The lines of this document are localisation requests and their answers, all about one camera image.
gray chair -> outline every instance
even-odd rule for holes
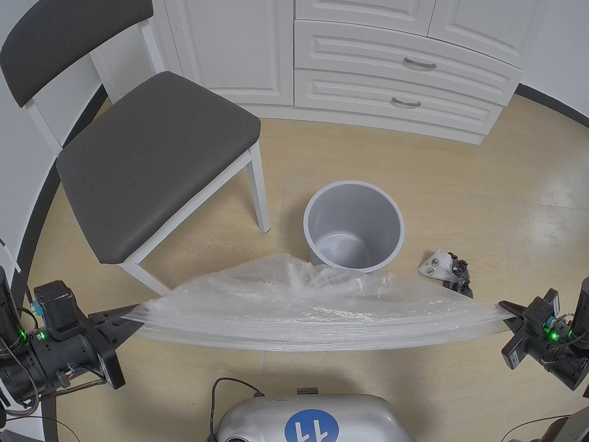
[[[164,70],[148,18],[151,0],[40,0],[16,24],[0,67],[57,157],[72,210],[101,263],[116,263],[159,294],[139,266],[159,242],[247,167],[258,224],[270,229],[260,120]],[[122,30],[138,24],[156,75],[62,148],[33,96]]]

transparent trash bag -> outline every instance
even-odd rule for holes
[[[507,330],[498,305],[418,277],[313,266],[287,254],[192,279],[126,316],[138,335],[240,350],[418,347]]]

chair seat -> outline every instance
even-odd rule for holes
[[[260,137],[260,120],[161,72],[88,125],[57,159],[101,263],[122,263]]]

gray trash can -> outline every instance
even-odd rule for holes
[[[383,190],[365,181],[337,181],[315,193],[303,218],[310,261],[374,272],[399,253],[403,216]]]

light wood floor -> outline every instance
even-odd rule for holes
[[[263,120],[261,155],[271,231],[258,228],[241,172],[145,261],[170,286],[276,252],[307,258],[306,203],[342,179],[371,182],[398,203],[405,243],[386,271],[415,273],[438,248],[469,263],[475,299],[529,303],[549,287],[573,312],[589,275],[589,129],[515,96],[482,146],[379,129]],[[154,297],[119,267],[100,265],[60,188],[40,237],[31,285],[62,279],[85,313]],[[418,441],[498,442],[509,428],[587,404],[531,358],[510,371],[510,334],[466,343],[373,352],[281,354],[158,343],[118,350],[127,385],[58,399],[58,418],[82,442],[203,441],[217,377],[266,395],[371,393],[397,408]],[[219,386],[217,414],[251,397]],[[549,422],[512,433],[540,437]],[[60,427],[60,440],[71,434]]]

